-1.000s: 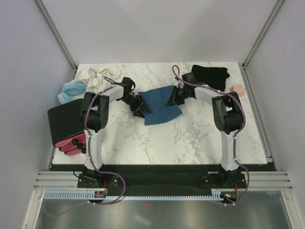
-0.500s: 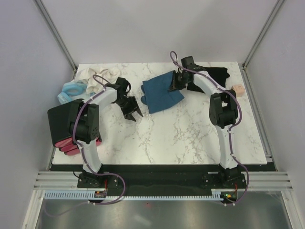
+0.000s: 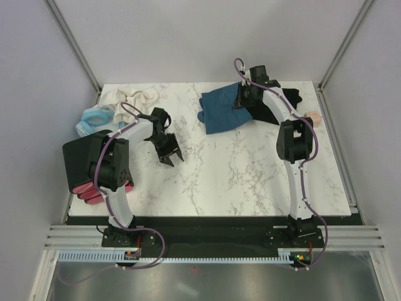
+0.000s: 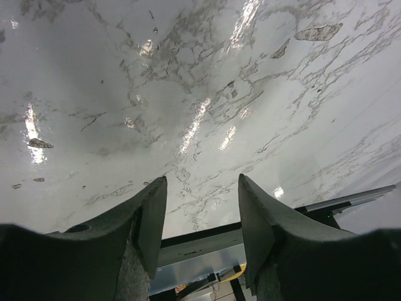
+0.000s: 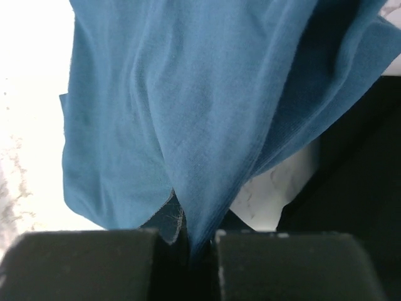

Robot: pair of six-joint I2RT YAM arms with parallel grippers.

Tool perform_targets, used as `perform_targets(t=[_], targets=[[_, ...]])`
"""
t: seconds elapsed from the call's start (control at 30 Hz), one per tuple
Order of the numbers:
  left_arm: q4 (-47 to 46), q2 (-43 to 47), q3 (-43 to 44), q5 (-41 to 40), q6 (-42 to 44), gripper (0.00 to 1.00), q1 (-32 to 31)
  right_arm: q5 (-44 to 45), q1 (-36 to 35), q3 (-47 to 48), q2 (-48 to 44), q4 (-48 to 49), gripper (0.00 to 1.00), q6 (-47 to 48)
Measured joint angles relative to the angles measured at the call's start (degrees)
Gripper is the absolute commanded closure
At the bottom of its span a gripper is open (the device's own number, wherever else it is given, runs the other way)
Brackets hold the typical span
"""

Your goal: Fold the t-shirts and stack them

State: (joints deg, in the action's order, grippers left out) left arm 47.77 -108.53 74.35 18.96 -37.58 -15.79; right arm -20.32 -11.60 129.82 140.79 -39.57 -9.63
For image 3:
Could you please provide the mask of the black pink drawer organizer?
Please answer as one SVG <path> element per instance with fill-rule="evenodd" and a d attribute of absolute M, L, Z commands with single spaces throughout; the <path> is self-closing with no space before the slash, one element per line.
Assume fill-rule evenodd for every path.
<path fill-rule="evenodd" d="M 103 197 L 100 191 L 96 190 L 93 180 L 99 156 L 109 140 L 109 134 L 111 130 L 101 130 L 68 142 L 62 147 L 69 190 L 89 205 L 103 202 Z M 113 139 L 107 147 L 98 172 L 99 187 L 111 189 L 124 184 L 126 192 L 133 189 L 128 155 L 128 140 Z"/>

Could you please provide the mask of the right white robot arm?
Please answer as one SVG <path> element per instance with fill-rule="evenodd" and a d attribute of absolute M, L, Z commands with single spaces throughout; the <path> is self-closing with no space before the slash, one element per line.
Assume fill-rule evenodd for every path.
<path fill-rule="evenodd" d="M 318 153 L 318 139 L 313 121 L 302 117 L 286 97 L 276 80 L 262 80 L 238 85 L 234 108 L 246 108 L 265 121 L 272 115 L 278 122 L 276 152 L 283 160 L 288 175 L 292 220 L 308 220 L 317 214 L 308 200 L 306 163 Z"/>

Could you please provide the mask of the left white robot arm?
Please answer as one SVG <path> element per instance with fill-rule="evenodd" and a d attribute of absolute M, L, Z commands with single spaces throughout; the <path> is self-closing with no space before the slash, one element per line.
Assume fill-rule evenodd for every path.
<path fill-rule="evenodd" d="M 134 215 L 129 208 L 125 184 L 130 178 L 130 148 L 143 141 L 151 142 L 160 163 L 173 167 L 172 155 L 183 160 L 174 133 L 167 133 L 171 116 L 162 108 L 150 115 L 140 113 L 132 123 L 116 132 L 91 135 L 88 175 L 105 200 L 109 224 L 118 228 L 115 238 L 123 246 L 137 241 L 137 230 L 130 225 Z"/>

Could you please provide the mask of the blue t shirt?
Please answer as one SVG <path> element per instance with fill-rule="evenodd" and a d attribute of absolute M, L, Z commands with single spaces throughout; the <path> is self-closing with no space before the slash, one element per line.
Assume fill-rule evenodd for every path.
<path fill-rule="evenodd" d="M 233 108 L 237 88 L 238 83 L 233 83 L 201 93 L 197 118 L 204 124 L 207 135 L 234 130 L 253 119 L 246 108 Z"/>

